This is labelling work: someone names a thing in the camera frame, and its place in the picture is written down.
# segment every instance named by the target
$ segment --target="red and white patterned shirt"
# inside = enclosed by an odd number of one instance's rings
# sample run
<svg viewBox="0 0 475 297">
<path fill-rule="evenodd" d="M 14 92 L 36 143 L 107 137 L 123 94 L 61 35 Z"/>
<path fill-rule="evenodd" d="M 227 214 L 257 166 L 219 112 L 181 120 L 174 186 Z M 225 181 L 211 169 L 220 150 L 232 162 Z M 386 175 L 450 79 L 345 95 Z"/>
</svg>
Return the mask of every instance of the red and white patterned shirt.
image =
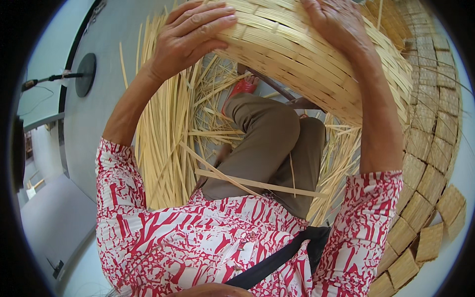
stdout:
<svg viewBox="0 0 475 297">
<path fill-rule="evenodd" d="M 164 296 L 224 283 L 277 252 L 307 226 L 271 197 L 207 201 L 147 211 L 133 149 L 101 139 L 96 160 L 97 246 L 109 282 L 131 296 Z M 381 259 L 402 172 L 349 177 L 315 274 L 305 240 L 249 291 L 255 296 L 365 296 Z"/>
</svg>

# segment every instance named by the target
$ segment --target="black strap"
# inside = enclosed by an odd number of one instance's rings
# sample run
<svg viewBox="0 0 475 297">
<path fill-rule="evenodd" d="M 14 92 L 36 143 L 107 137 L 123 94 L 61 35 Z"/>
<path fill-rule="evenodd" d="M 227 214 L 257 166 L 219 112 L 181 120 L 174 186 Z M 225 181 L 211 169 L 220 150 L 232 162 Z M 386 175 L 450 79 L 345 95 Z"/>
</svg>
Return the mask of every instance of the black strap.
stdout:
<svg viewBox="0 0 475 297">
<path fill-rule="evenodd" d="M 307 248 L 307 250 L 309 251 L 309 258 L 311 260 L 311 264 L 312 262 L 314 262 L 314 267 L 312 267 L 312 271 L 315 271 L 316 266 L 320 261 L 320 257 L 322 255 L 321 252 L 323 251 L 329 234 L 330 228 L 328 227 L 308 227 L 306 230 L 300 232 L 294 238 L 294 240 L 292 240 L 292 242 L 281 248 L 279 251 L 257 263 L 256 265 L 244 271 L 243 273 L 228 280 L 225 284 L 234 287 L 240 287 L 245 290 L 251 289 L 253 286 L 260 283 L 272 272 L 276 271 L 284 263 L 290 260 L 298 252 L 302 242 L 307 239 L 311 240 L 310 243 L 313 242 L 312 249 L 309 250 Z"/>
</svg>

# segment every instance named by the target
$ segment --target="person's right hand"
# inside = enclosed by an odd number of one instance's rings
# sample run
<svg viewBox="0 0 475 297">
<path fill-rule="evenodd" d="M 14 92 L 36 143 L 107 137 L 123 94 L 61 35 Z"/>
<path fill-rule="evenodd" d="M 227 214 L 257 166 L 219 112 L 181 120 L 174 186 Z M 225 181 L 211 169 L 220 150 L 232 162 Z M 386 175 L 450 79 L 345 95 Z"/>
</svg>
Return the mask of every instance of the person's right hand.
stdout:
<svg viewBox="0 0 475 297">
<path fill-rule="evenodd" d="M 300 0 L 315 29 L 350 61 L 374 46 L 352 0 Z"/>
<path fill-rule="evenodd" d="M 168 16 L 159 33 L 155 53 L 143 66 L 154 81 L 163 83 L 205 54 L 228 47 L 214 36 L 237 23 L 236 10 L 226 7 L 225 1 L 206 5 L 202 2 L 185 2 Z"/>
</svg>

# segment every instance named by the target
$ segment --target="red sandal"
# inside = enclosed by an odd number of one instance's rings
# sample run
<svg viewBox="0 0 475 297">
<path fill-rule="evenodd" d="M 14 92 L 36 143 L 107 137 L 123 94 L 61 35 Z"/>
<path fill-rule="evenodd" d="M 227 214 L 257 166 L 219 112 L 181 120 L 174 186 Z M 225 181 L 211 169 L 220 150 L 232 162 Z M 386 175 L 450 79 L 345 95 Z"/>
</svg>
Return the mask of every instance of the red sandal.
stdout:
<svg viewBox="0 0 475 297">
<path fill-rule="evenodd" d="M 221 114 L 226 116 L 224 114 L 224 107 L 226 106 L 226 103 L 228 102 L 228 100 L 238 94 L 238 93 L 249 93 L 249 94 L 252 94 L 254 93 L 254 91 L 256 90 L 257 86 L 256 85 L 253 85 L 251 83 L 248 83 L 247 81 L 245 80 L 240 80 L 236 85 L 234 85 L 234 88 L 231 92 L 231 94 L 228 96 L 228 98 L 226 99 L 226 101 L 224 101 L 224 104 L 223 104 L 223 107 L 221 108 Z"/>
</svg>

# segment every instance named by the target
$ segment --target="leg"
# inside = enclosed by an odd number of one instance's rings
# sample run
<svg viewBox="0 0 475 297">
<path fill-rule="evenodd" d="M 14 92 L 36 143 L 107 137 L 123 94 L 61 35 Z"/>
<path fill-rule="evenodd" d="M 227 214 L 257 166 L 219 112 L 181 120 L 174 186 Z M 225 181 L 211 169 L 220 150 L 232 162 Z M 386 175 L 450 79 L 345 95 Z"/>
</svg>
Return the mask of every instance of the leg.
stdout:
<svg viewBox="0 0 475 297">
<path fill-rule="evenodd" d="M 280 102 L 246 93 L 229 99 L 224 110 L 246 136 L 219 170 L 231 176 L 268 182 L 297 142 L 300 132 L 297 114 Z M 259 188 L 252 190 L 264 192 Z M 227 181 L 208 179 L 203 194 L 208 200 L 218 200 L 247 192 Z"/>
<path fill-rule="evenodd" d="M 320 173 L 323 148 L 325 146 L 325 125 L 315 118 L 300 120 L 300 135 L 291 151 L 294 168 L 295 188 L 315 191 Z M 282 162 L 269 183 L 293 188 L 290 157 Z M 282 204 L 292 215 L 305 219 L 313 197 L 284 192 L 273 192 L 275 200 Z"/>
</svg>

